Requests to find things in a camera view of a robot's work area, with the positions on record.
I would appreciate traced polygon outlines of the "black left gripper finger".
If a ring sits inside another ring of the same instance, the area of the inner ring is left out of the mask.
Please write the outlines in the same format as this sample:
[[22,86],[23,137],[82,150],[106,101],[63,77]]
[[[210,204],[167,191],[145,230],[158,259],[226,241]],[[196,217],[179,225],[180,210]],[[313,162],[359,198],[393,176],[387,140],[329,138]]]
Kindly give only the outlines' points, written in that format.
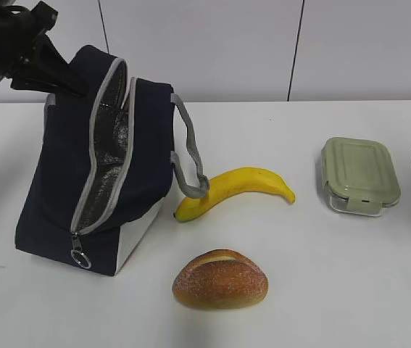
[[10,87],[18,91],[82,96],[82,77],[66,62],[29,62],[13,75]]
[[33,89],[73,96],[88,93],[87,82],[65,61],[47,35],[38,36],[34,43]]

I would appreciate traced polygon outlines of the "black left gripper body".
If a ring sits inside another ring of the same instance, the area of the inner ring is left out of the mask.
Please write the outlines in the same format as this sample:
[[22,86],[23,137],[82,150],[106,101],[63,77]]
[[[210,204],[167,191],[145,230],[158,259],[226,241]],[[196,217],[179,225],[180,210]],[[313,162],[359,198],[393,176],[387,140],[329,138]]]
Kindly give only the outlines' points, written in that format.
[[33,62],[36,38],[55,26],[57,15],[58,11],[43,1],[32,9],[0,1],[0,82],[12,79],[23,64]]

